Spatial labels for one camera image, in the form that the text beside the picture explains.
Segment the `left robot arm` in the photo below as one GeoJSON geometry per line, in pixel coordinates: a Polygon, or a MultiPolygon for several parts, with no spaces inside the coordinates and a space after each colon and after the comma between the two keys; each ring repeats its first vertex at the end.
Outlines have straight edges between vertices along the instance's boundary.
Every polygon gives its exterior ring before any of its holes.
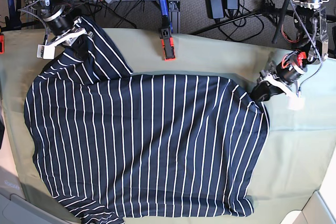
{"type": "Polygon", "coordinates": [[[271,61],[262,70],[250,97],[255,102],[268,101],[285,94],[292,99],[301,96],[302,82],[309,65],[322,66],[329,56],[327,14],[324,4],[329,0],[284,0],[272,43],[279,36],[293,46],[280,63],[271,61]]]}

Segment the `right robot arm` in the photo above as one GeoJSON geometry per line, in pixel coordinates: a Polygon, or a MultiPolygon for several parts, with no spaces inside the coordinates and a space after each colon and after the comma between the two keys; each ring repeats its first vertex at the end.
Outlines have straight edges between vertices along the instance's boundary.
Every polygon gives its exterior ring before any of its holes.
{"type": "Polygon", "coordinates": [[[88,58],[88,39],[93,33],[82,27],[81,16],[71,14],[74,9],[73,0],[27,0],[27,5],[18,9],[35,17],[45,29],[43,43],[37,47],[38,58],[54,59],[58,46],[69,49],[79,61],[88,58]]]}

